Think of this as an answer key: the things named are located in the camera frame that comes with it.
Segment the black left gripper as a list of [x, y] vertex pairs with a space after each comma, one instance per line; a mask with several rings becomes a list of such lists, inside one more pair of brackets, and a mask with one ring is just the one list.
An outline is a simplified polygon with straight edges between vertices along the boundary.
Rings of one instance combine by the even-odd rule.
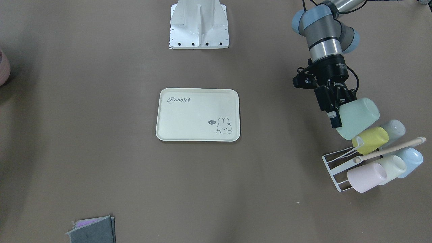
[[315, 62], [309, 58], [307, 67], [299, 67], [293, 77], [295, 88], [314, 91], [318, 105], [321, 111], [327, 112], [333, 129], [343, 126], [339, 107], [357, 99], [357, 89], [349, 89], [345, 83], [349, 72], [357, 77], [341, 54], [332, 54]]

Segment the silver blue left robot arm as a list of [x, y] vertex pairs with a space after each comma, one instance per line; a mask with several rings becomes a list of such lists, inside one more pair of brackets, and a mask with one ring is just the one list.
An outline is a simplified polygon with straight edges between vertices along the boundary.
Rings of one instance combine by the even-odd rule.
[[321, 111], [327, 113], [334, 129], [342, 127], [340, 107], [355, 101], [358, 88], [348, 89], [349, 74], [344, 54], [355, 50], [360, 35], [339, 21], [361, 9], [365, 0], [324, 0], [311, 9], [298, 11], [292, 20], [293, 30], [306, 38], [310, 58], [307, 67], [299, 67], [293, 85], [315, 93]]

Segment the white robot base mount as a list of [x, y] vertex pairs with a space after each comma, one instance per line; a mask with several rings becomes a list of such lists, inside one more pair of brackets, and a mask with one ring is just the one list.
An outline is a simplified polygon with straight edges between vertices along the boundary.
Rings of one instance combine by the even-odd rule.
[[171, 6], [171, 49], [223, 49], [230, 46], [227, 7], [219, 0], [179, 0]]

